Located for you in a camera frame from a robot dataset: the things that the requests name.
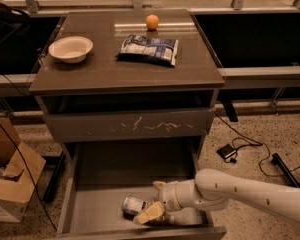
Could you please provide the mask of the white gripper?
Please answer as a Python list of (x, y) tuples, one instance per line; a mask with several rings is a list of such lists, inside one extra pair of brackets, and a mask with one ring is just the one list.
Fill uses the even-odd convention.
[(193, 180), (172, 182), (154, 181), (153, 186), (158, 190), (158, 200), (160, 202), (152, 202), (139, 212), (133, 218), (133, 223), (136, 225), (143, 225), (161, 217), (165, 210), (174, 212), (194, 206)]

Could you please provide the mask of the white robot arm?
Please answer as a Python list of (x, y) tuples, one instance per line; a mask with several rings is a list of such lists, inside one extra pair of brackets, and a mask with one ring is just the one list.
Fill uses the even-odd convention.
[(153, 185), (158, 190), (158, 200), (134, 217), (136, 225), (188, 207), (221, 210), (232, 199), (300, 227), (300, 188), (235, 177), (209, 168), (199, 170), (191, 180), (154, 181)]

